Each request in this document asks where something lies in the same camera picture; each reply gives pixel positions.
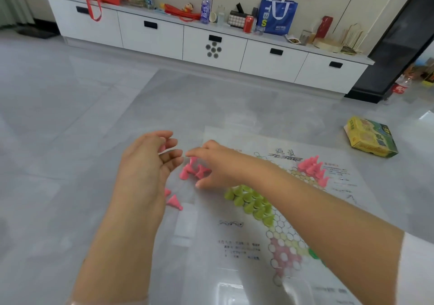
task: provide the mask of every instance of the curtain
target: curtain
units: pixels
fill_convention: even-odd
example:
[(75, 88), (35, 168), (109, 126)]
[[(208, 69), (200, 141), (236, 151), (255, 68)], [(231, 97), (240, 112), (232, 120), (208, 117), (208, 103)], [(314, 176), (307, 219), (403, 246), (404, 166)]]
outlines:
[(0, 27), (17, 23), (35, 23), (26, 1), (0, 0)]

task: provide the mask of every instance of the gray tile floor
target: gray tile floor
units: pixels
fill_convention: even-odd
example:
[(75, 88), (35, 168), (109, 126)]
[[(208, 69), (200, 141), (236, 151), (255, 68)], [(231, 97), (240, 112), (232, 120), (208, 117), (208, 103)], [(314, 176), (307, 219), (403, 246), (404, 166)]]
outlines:
[[(241, 84), (0, 32), (0, 303), (68, 297), (122, 150), (155, 129), (175, 131), (185, 150), (206, 126), (344, 150), (390, 221), (434, 242), (434, 91), (414, 87), (389, 102)], [(387, 124), (400, 153), (351, 149), (342, 126), (353, 115)]]

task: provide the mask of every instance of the black drawer handle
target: black drawer handle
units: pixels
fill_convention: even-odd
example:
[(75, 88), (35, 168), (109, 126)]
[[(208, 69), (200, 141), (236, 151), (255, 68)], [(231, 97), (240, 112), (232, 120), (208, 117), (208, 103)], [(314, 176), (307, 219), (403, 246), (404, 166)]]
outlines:
[(270, 50), (270, 54), (274, 54), (274, 55), (282, 56), (282, 55), (283, 55), (283, 50), (272, 48), (272, 49)]
[(144, 27), (150, 27), (150, 28), (158, 29), (157, 23), (143, 21), (143, 24), (144, 24)]
[(332, 68), (341, 68), (342, 67), (342, 63), (338, 63), (336, 61), (332, 61), (330, 62), (330, 64), (328, 66), (331, 66)]
[(209, 41), (221, 42), (221, 36), (210, 35)]
[(81, 14), (88, 14), (89, 15), (89, 9), (85, 8), (85, 7), (79, 7), (76, 6), (77, 8), (77, 12), (81, 13)]

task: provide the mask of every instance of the blue tote bag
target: blue tote bag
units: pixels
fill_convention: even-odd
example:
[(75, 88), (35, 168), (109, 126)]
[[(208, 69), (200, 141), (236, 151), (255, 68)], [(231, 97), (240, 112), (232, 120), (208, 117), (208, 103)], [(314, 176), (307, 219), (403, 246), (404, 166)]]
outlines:
[(261, 0), (258, 25), (265, 33), (284, 35), (290, 30), (298, 3), (291, 0)]

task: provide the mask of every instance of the yellow box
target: yellow box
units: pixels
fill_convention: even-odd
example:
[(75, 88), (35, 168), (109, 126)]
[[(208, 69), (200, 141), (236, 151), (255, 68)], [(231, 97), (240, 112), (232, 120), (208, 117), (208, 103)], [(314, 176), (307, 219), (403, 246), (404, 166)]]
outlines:
[(360, 117), (352, 117), (348, 120), (344, 129), (350, 139), (352, 148), (380, 157), (393, 157), (398, 154), (389, 127), (385, 124)]

